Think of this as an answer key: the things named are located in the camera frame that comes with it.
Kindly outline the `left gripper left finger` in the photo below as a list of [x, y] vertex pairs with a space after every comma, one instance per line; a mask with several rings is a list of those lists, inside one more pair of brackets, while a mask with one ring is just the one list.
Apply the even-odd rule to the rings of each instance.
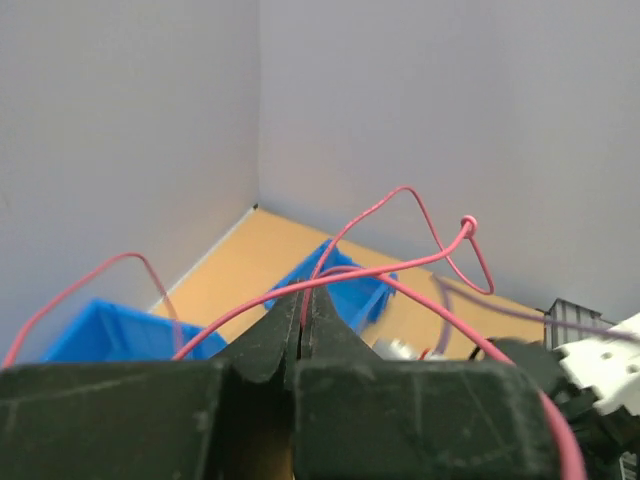
[[5, 479], [290, 479], [301, 298], [217, 356], [1, 374]]

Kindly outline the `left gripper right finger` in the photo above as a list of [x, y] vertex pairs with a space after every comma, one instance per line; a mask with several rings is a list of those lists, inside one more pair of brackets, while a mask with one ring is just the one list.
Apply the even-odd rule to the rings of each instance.
[[532, 381], [496, 361], [385, 361], [314, 291], [293, 380], [299, 479], [556, 479]]

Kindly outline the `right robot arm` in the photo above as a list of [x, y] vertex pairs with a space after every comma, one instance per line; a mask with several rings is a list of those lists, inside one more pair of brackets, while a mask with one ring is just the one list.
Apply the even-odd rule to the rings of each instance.
[[548, 349], [541, 342], [489, 337], [556, 404], [585, 455], [605, 465], [639, 454], [639, 316], [609, 327], [546, 317], [584, 335]]

